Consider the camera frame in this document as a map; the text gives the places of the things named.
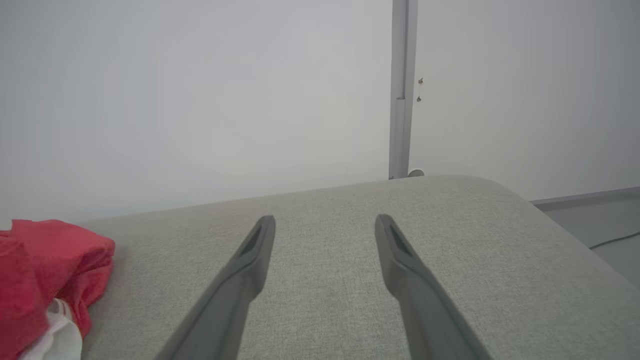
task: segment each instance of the gray fabric surface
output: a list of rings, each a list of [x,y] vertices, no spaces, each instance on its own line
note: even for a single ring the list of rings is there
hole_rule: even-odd
[[[533,205],[473,177],[413,177],[80,224],[116,241],[85,359],[148,359],[255,221],[276,218],[239,358],[407,358],[373,237],[393,216],[489,353],[640,356],[640,292]]]

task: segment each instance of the fabric cushion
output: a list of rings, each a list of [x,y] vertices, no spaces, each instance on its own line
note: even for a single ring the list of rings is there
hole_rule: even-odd
[[[116,241],[85,359],[155,356],[262,215],[276,236],[239,358],[407,358],[374,239],[391,215],[490,355],[640,353],[640,292],[533,205],[484,179],[413,177],[107,218]]]

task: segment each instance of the gray floor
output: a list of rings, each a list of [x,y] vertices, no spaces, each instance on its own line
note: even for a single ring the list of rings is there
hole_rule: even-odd
[[[637,189],[536,206],[587,247],[640,231],[640,191]],[[593,251],[640,288],[640,236]]]

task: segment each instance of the gray metal frame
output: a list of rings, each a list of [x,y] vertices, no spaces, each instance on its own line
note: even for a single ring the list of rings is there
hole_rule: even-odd
[[[417,24],[418,0],[393,0],[389,179],[409,173]]]

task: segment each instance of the white cloth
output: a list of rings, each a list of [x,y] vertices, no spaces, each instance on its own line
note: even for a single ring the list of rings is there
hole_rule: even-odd
[[[82,336],[69,305],[53,299],[47,308],[49,328],[20,356],[19,360],[80,360]]]

